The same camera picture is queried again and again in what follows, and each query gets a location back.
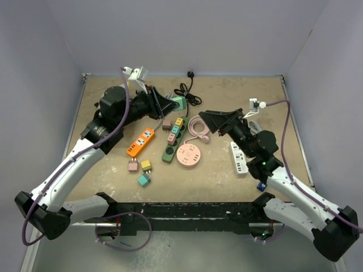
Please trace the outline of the yellow usb charger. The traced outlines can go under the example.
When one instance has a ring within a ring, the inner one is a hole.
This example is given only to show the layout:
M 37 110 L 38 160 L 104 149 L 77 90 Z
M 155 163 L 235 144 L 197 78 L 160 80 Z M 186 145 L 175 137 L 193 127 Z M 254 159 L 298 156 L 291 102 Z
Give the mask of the yellow usb charger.
M 184 120 L 182 118 L 177 118 L 175 121 L 175 126 L 182 127 Z

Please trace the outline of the teal usb charger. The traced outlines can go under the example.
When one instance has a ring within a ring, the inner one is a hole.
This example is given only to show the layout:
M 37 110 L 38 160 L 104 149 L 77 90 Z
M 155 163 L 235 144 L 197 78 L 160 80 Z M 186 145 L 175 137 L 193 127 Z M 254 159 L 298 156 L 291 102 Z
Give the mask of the teal usb charger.
M 178 135 L 180 132 L 180 127 L 178 125 L 174 125 L 173 128 L 171 129 L 171 132 L 175 135 Z

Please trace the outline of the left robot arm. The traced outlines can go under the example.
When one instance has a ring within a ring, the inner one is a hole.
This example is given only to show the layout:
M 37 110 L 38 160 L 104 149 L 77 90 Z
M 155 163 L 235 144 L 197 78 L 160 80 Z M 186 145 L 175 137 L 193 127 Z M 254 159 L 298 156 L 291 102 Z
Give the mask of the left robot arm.
M 30 193 L 20 192 L 15 203 L 25 218 L 23 228 L 31 223 L 49 240 L 58 238 L 69 225 L 91 218 L 104 222 L 115 219 L 116 202 L 105 193 L 89 199 L 66 199 L 83 176 L 122 139 L 123 128 L 145 116 L 161 119 L 179 107 L 162 96 L 154 86 L 129 97 L 126 85 L 106 89 L 90 121 L 73 150 L 56 170 Z

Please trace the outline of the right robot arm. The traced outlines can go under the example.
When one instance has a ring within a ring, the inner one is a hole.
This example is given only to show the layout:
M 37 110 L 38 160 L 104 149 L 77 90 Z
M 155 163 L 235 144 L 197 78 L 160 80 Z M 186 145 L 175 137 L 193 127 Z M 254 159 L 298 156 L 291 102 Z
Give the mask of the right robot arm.
M 286 163 L 275 157 L 278 150 L 275 134 L 263 130 L 252 134 L 243 112 L 207 110 L 199 116 L 211 133 L 228 135 L 251 161 L 251 176 L 287 196 L 288 206 L 264 193 L 263 202 L 252 208 L 253 217 L 264 222 L 268 218 L 281 222 L 311 240 L 326 259 L 337 262 L 359 239 L 358 216 L 349 206 L 344 208 L 328 201 L 297 179 Z

